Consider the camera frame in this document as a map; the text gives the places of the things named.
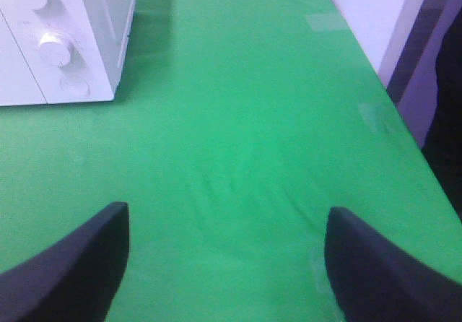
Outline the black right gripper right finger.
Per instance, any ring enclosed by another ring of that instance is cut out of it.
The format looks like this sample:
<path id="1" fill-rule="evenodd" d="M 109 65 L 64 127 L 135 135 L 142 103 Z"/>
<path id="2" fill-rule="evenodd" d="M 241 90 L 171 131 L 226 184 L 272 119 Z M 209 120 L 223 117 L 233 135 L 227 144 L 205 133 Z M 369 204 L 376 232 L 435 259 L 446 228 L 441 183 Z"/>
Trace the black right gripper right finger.
<path id="1" fill-rule="evenodd" d="M 409 255 L 347 208 L 328 213 L 324 258 L 347 321 L 461 320 L 461 284 Z"/>

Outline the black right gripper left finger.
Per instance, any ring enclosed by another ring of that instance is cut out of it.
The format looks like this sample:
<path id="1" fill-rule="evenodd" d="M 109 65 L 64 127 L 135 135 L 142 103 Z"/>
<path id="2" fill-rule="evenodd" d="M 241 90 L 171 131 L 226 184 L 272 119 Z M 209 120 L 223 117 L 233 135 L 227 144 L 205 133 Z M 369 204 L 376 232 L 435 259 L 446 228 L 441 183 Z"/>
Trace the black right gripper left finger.
<path id="1" fill-rule="evenodd" d="M 1 274 L 1 320 L 104 321 L 128 255 L 128 204 L 117 201 Z"/>

